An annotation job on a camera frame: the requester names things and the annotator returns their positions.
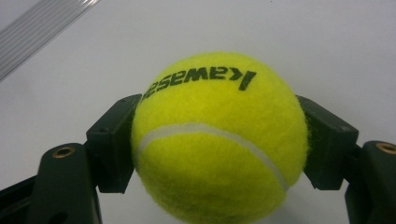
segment metal ruler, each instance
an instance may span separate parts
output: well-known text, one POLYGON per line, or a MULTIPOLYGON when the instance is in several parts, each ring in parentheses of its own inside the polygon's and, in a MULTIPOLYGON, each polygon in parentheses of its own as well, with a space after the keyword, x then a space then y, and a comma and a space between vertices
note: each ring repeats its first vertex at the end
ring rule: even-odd
POLYGON ((99 0, 41 0, 0 32, 0 81, 99 0))

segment yellow tennis ball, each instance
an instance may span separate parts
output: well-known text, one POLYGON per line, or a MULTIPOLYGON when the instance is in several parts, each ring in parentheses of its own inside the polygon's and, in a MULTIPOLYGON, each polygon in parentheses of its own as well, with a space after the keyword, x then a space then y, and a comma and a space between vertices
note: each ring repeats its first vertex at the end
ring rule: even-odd
POLYGON ((190 223, 249 223, 272 213, 308 149, 288 85, 263 63, 226 52, 166 68, 137 106, 132 144, 147 192, 190 223))

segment fuzzy felt surface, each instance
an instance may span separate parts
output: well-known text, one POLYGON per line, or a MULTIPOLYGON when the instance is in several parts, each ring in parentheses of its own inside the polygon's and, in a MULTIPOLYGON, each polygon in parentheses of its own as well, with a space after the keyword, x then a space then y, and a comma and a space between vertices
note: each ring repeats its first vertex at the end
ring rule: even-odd
POLYGON ((246 146, 213 133, 145 136, 161 127, 204 124, 262 150, 287 185, 308 150, 304 112, 288 85, 265 64, 237 53, 182 60, 153 81, 132 128, 133 160, 153 199, 191 223, 249 223, 286 197, 274 172, 246 146))

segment white seam line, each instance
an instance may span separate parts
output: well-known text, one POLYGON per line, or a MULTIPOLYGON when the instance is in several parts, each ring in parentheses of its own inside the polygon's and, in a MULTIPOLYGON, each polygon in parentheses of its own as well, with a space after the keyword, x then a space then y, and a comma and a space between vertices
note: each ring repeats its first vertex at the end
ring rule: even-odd
POLYGON ((205 125, 203 123, 186 123, 186 124, 174 124, 168 126, 162 126, 158 129, 155 129, 149 133, 147 133, 137 148, 137 157, 143 152, 143 150, 152 142, 157 139, 169 137, 176 134, 183 133, 207 133, 215 136, 220 136, 226 138, 228 140, 234 141, 241 147, 247 148, 254 156, 256 156, 266 167, 268 167, 273 174, 276 176, 279 184, 282 186, 283 190, 287 191, 289 186, 286 183, 283 175, 271 161, 271 159, 265 154, 264 151, 260 150, 253 143, 248 140, 242 138, 238 134, 229 133, 220 129, 217 129, 212 126, 205 125))

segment white table surface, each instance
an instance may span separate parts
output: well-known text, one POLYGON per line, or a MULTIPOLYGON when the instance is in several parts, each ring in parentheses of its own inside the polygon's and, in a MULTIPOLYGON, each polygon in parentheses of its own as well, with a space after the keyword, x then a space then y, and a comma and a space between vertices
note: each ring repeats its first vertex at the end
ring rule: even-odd
MULTIPOLYGON (((36 2, 0 0, 0 29, 36 2)), ((360 146, 395 143, 395 12, 393 0, 102 0, 0 83, 0 189, 35 175, 47 150, 85 142, 117 100, 143 92, 167 65, 207 51, 269 64, 359 129, 360 146)), ((258 223, 348 223, 346 186, 319 191, 302 175, 258 223)), ((100 194, 100 204, 104 223, 180 223, 137 174, 125 194, 100 194)))

